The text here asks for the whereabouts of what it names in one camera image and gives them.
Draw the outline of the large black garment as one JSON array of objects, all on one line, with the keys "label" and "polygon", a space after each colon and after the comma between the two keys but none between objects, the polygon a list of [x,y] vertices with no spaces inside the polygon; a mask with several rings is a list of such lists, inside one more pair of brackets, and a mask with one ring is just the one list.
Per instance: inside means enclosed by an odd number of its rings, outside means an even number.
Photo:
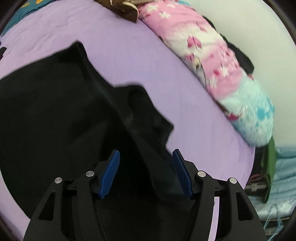
[{"label": "large black garment", "polygon": [[172,130],[143,87],[111,86],[79,42],[1,80],[1,173],[30,219],[57,177],[79,178],[117,150],[99,211],[107,240],[186,240],[194,203],[166,149]]}]

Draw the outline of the dark striped bag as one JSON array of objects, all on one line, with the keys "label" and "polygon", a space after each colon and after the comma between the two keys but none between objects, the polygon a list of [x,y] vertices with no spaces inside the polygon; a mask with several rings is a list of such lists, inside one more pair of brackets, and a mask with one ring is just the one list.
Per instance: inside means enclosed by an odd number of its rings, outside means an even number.
[{"label": "dark striped bag", "polygon": [[248,182],[245,186],[245,192],[249,196],[264,197],[267,192],[267,179],[265,177],[265,153],[267,146],[256,148],[254,164]]}]

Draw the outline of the light blue curtain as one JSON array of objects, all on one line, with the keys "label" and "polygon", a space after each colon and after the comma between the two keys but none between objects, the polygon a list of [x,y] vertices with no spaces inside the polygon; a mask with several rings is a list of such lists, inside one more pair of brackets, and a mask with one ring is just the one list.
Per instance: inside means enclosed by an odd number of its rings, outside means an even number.
[{"label": "light blue curtain", "polygon": [[263,203],[259,197],[250,196],[268,240],[280,233],[284,221],[292,217],[295,209],[295,147],[279,147],[276,151],[275,174],[268,201]]}]

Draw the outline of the green cloth on pile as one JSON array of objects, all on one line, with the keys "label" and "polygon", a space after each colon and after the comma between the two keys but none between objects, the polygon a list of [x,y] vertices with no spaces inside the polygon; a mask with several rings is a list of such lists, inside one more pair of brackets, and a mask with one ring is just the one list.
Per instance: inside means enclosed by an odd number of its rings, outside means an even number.
[{"label": "green cloth on pile", "polygon": [[266,190],[263,195],[263,202],[266,203],[269,199],[274,173],[276,166],[276,150],[273,137],[271,137],[267,146],[264,147],[263,157],[261,160],[261,167],[263,176],[266,180]]}]

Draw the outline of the black cloth behind quilt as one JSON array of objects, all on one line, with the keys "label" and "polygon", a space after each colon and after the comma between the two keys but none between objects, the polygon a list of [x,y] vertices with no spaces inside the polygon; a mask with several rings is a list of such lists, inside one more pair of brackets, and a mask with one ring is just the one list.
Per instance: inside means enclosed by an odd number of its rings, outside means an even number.
[{"label": "black cloth behind quilt", "polygon": [[214,25],[204,16],[199,16],[194,26],[193,40],[197,47],[195,55],[201,60],[205,77],[218,80],[241,80],[252,75],[251,60],[225,37],[216,32]]}]

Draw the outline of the purple bed sheet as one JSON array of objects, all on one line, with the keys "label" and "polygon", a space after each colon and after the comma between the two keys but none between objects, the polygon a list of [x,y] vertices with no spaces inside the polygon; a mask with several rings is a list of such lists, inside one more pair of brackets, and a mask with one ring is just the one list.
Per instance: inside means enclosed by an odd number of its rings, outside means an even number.
[{"label": "purple bed sheet", "polygon": [[94,1],[56,1],[1,37],[1,77],[79,41],[94,68],[114,86],[143,86],[174,130],[168,150],[212,177],[245,185],[254,148],[222,114],[196,77],[144,24],[130,23]]}]

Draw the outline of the pink and blue floral quilt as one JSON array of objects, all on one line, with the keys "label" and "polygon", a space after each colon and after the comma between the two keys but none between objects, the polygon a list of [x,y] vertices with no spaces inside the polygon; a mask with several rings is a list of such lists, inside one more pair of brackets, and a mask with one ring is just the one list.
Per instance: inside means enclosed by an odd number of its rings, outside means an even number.
[{"label": "pink and blue floral quilt", "polygon": [[250,146],[263,147],[273,135],[274,105],[247,74],[223,37],[189,5],[153,1],[139,18],[196,75]]}]

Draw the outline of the blue cartoon pillow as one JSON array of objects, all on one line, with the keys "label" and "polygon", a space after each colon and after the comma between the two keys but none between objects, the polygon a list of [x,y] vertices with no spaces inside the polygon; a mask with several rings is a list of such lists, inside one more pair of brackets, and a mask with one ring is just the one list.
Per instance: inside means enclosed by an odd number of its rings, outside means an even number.
[{"label": "blue cartoon pillow", "polygon": [[55,0],[29,0],[26,1],[12,16],[7,25],[5,26],[1,36],[3,37],[13,26],[18,24],[22,19],[28,15],[38,11],[46,5],[54,2]]}]

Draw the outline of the brown patterned cloth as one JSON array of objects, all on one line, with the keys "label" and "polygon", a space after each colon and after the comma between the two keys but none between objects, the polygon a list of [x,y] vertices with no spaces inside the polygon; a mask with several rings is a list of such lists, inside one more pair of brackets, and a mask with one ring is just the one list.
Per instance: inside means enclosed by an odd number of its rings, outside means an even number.
[{"label": "brown patterned cloth", "polygon": [[139,16],[138,7],[147,3],[151,3],[150,0],[94,0],[103,7],[111,10],[120,17],[136,23]]}]

